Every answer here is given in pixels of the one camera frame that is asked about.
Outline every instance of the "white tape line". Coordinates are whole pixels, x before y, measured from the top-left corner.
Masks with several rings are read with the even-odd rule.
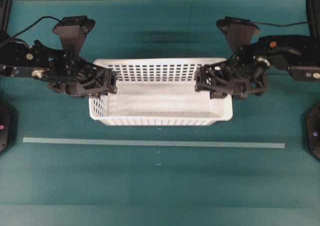
[[[24,137],[24,143],[65,145],[121,145],[121,146],[174,146],[216,148],[262,148],[284,149],[284,143],[267,142],[199,142],[199,141],[151,141],[151,140],[104,140],[76,138]]]

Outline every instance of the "white basket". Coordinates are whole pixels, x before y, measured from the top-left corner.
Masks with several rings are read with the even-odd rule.
[[[117,94],[89,99],[90,116],[109,126],[208,126],[233,116],[232,99],[195,91],[198,67],[224,58],[97,59],[118,72]]]

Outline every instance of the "green table surface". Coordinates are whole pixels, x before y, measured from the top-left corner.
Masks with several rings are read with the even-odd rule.
[[[81,52],[88,61],[227,57],[217,19],[306,20],[305,0],[15,1],[8,32],[43,15],[96,20]],[[54,24],[43,21],[21,38],[61,48]],[[261,29],[309,33],[306,25]],[[320,161],[307,150],[305,126],[320,84],[275,69],[268,82],[263,96],[233,102],[231,121],[159,130],[105,126],[89,117],[87,99],[53,93],[30,78],[2,78],[13,119],[11,145],[0,155],[0,225],[320,225]],[[285,149],[33,144],[23,137],[264,142]]]

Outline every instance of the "black cable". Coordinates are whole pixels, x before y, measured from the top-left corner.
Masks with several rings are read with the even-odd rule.
[[[7,43],[9,43],[10,41],[12,41],[13,39],[15,39],[16,37],[18,37],[19,35],[22,35],[23,33],[25,33],[26,31],[28,31],[29,29],[31,29],[33,26],[35,26],[37,23],[39,23],[41,20],[43,19],[52,19],[52,20],[56,20],[60,23],[62,23],[61,20],[52,17],[52,16],[43,16],[41,18],[39,18],[37,21],[35,21],[33,24],[29,25],[28,27],[26,27],[24,30],[17,32],[15,35],[13,35],[12,37],[6,39],[5,41],[0,43],[0,48],[2,48],[3,46],[5,46]]]
[[[296,25],[304,25],[304,24],[311,24],[310,21],[303,21],[303,22],[294,22],[289,24],[276,24],[276,23],[270,23],[270,22],[257,22],[257,21],[251,21],[251,23],[257,24],[257,25],[268,25],[268,26],[274,26],[274,27],[290,27],[290,26],[296,26]]]

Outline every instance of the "perforated basket wall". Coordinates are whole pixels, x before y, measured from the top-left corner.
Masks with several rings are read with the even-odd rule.
[[[188,85],[194,87],[195,71],[198,67],[224,60],[224,58],[97,59],[94,64],[113,69],[118,73],[117,86],[119,94],[121,87],[127,84],[144,83],[147,86],[148,84],[162,83],[166,87],[180,82],[188,83]],[[94,120],[100,120],[107,125],[209,125],[217,120],[229,120],[232,116],[231,98],[229,96],[225,99],[217,100],[217,102],[231,105],[231,116],[230,112],[228,112],[217,118],[198,118],[196,115],[174,117],[171,112],[170,116],[163,115],[163,117],[159,115],[108,116],[108,97],[114,96],[109,94],[108,96],[102,96],[100,99],[89,99],[90,116]]]

